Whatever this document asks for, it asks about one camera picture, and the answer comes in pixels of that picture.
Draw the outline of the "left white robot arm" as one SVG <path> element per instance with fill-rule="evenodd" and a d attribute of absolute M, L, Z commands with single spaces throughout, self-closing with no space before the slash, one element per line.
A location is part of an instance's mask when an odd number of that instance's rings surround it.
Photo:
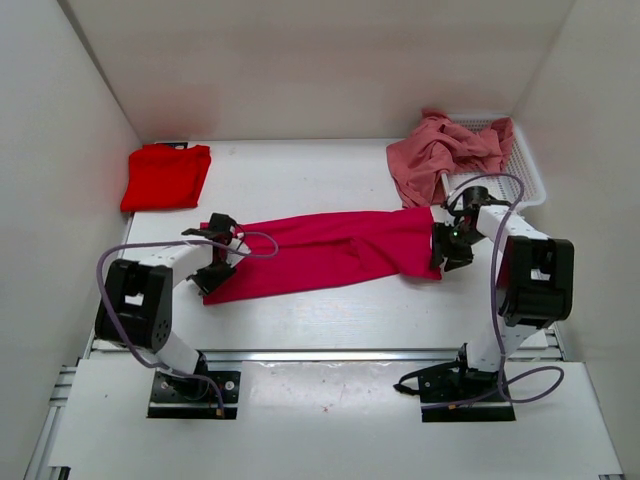
<path fill-rule="evenodd" d="M 96 266 L 101 300 L 95 336 L 127 349 L 188 400 L 217 391 L 204 354 L 173 331 L 173 293 L 190 283 L 206 296 L 232 278 L 250 253 L 238 231 L 236 220 L 214 213 L 206 226 L 183 231 L 181 241 L 120 245 L 103 253 Z"/>

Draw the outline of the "red t shirt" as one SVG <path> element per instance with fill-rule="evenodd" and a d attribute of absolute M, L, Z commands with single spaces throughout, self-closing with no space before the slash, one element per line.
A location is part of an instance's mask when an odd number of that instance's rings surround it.
<path fill-rule="evenodd" d="M 197 207 L 210 165 L 208 146 L 185 149 L 165 144 L 143 146 L 129 156 L 129 179 L 120 211 L 136 213 Z"/>

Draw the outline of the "magenta t shirt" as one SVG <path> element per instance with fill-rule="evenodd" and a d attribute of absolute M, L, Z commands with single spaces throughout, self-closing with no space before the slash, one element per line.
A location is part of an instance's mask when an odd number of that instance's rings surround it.
<path fill-rule="evenodd" d="M 205 305 L 337 288 L 387 276 L 439 281 L 431 268 L 429 208 L 318 213 L 244 226 L 255 255 L 203 299 Z"/>

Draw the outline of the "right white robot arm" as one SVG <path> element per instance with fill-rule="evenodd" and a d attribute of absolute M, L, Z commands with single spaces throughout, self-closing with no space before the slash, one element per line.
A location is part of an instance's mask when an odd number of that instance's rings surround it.
<path fill-rule="evenodd" d="M 447 220 L 432 228 L 432 269 L 466 267 L 473 262 L 475 244 L 484 239 L 493 243 L 490 324 L 461 348 L 458 368 L 449 375 L 452 393 L 470 400 L 484 389 L 485 379 L 497 375 L 503 358 L 537 331 L 567 319 L 574 245 L 538 231 L 483 186 L 466 188 L 442 207 Z"/>

